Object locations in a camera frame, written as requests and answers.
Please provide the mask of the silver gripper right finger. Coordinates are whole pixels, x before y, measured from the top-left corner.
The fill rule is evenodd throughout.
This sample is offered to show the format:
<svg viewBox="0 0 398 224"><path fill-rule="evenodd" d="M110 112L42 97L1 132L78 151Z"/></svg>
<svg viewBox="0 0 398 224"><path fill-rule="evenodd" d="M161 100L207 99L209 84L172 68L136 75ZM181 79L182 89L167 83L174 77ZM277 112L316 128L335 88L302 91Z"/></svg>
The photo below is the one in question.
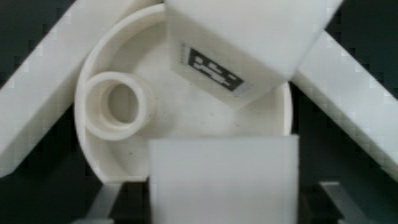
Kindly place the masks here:
<svg viewBox="0 0 398 224"><path fill-rule="evenodd" d="M373 224L373 220L366 216L341 184L321 182L319 186L342 215L337 224Z"/></svg>

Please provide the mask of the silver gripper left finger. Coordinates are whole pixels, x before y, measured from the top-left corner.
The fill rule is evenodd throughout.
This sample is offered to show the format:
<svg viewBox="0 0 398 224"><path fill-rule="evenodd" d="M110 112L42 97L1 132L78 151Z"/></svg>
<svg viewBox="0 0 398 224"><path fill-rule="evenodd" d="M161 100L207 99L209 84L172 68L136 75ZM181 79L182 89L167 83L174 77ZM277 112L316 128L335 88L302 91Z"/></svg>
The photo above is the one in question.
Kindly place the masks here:
<svg viewBox="0 0 398 224"><path fill-rule="evenodd" d="M94 202L88 208L88 212L83 218L78 218L69 224L113 224L115 221L110 218L111 207L119 195L120 185L117 183L104 184Z"/></svg>

